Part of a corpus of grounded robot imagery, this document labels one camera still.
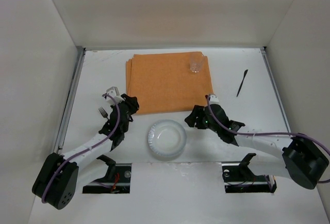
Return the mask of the white paper plate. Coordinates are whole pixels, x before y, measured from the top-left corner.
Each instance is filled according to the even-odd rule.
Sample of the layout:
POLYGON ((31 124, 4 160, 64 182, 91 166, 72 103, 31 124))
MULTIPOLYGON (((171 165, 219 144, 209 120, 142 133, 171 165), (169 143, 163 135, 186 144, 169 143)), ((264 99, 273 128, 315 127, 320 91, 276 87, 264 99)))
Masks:
POLYGON ((168 159, 180 156, 187 143, 184 127, 169 119, 155 122, 147 134, 149 149, 160 158, 168 159))

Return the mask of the orange cloth napkin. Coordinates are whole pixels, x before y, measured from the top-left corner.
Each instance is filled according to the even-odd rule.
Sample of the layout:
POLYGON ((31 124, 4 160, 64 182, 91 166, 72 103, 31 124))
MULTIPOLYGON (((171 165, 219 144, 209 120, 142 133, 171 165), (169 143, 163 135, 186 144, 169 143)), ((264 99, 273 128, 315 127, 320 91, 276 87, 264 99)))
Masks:
POLYGON ((190 71, 196 52, 135 54, 126 62, 126 93, 137 97, 139 115, 190 111, 213 93, 208 58, 199 73, 190 71))

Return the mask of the clear plastic cup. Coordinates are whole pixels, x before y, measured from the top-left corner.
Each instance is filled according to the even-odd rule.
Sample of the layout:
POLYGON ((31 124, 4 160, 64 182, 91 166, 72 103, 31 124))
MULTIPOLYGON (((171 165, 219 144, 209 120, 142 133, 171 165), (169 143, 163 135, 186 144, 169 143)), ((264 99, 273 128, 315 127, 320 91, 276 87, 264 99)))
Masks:
POLYGON ((193 73, 199 73, 202 70, 205 56, 201 52, 192 53, 190 55, 190 71, 193 73))

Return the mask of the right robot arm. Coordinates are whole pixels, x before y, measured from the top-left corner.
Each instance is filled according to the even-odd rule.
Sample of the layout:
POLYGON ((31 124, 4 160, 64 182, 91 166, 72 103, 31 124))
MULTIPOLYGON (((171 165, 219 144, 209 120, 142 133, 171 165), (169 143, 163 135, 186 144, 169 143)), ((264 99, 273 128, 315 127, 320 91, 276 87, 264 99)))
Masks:
POLYGON ((194 106, 185 122, 189 127, 215 132, 229 145, 251 148, 274 157, 269 160, 249 153, 238 162, 224 164, 222 177, 225 188, 231 192, 237 192, 238 187, 247 191, 255 182, 262 182, 274 191, 274 176, 289 178, 305 189, 329 182, 321 179, 329 166, 325 156, 329 149, 304 134, 254 131, 242 122, 229 119, 215 101, 206 106, 194 106))

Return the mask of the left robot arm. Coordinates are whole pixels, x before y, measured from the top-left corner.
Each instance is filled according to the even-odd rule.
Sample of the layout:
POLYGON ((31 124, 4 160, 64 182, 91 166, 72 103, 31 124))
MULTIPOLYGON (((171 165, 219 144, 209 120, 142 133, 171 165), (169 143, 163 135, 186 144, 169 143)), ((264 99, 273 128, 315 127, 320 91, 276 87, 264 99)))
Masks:
POLYGON ((116 163, 105 154, 124 140, 139 103, 137 97, 126 94, 105 93, 103 97, 111 99, 112 112, 101 130, 80 147, 64 154, 52 153, 43 163, 31 190, 42 203, 61 210, 80 187, 114 178, 116 163))

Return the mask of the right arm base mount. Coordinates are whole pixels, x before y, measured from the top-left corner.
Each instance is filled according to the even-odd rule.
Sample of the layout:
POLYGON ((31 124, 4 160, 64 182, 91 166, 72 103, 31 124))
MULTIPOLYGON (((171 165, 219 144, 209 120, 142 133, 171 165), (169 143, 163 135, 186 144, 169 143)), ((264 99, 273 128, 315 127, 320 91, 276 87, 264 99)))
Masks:
POLYGON ((275 177, 266 174, 254 174, 249 168, 256 153, 247 154, 241 161, 222 163, 222 178, 226 193, 275 193, 275 177))

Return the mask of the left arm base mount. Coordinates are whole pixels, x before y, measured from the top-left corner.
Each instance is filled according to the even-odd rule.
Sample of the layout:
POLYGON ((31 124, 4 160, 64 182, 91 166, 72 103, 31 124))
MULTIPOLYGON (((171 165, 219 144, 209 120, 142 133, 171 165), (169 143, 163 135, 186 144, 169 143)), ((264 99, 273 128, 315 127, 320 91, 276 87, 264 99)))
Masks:
POLYGON ((82 188, 83 194, 129 194, 131 164, 117 164, 113 159, 101 155, 97 162, 107 165, 102 178, 95 179, 82 188))

